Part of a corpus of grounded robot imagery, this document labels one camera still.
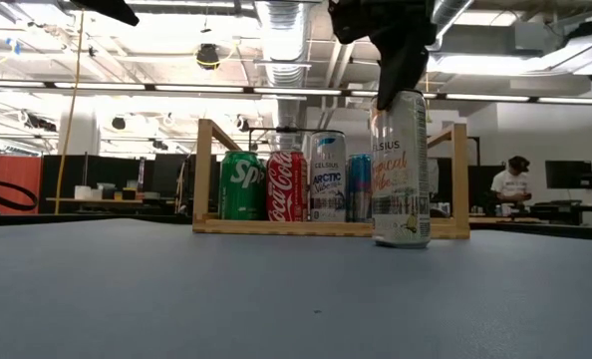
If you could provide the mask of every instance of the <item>white t-shirt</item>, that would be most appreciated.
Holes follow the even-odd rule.
[[[503,195],[516,195],[531,193],[528,185],[528,175],[512,175],[509,171],[502,171],[493,178],[492,191],[502,193]]]

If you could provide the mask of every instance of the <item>soda can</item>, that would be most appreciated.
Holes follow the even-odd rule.
[[[372,103],[372,217],[377,244],[424,248],[431,218],[423,94],[401,91],[386,111]]]
[[[311,219],[346,220],[345,135],[340,131],[319,131],[311,137]]]
[[[230,151],[221,164],[218,217],[261,220],[265,217],[264,169],[257,154]]]
[[[271,221],[307,218],[307,161],[302,152],[271,154],[267,162],[267,216]]]
[[[372,220],[372,157],[352,155],[347,168],[347,219],[356,223]]]

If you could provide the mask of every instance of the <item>person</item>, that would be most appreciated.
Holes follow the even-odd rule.
[[[508,160],[507,170],[493,178],[491,190],[503,203],[523,203],[532,198],[529,186],[528,166],[530,162],[522,156]]]

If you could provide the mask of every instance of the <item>blue-gray tabletop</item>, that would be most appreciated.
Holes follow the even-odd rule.
[[[0,358],[592,359],[592,241],[0,227]]]

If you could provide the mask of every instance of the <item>white can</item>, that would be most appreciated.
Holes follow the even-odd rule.
[[[345,135],[340,131],[314,133],[311,137],[310,164],[311,220],[345,221]]]
[[[401,91],[386,111],[372,105],[372,217],[376,243],[424,248],[431,217],[423,94]]]

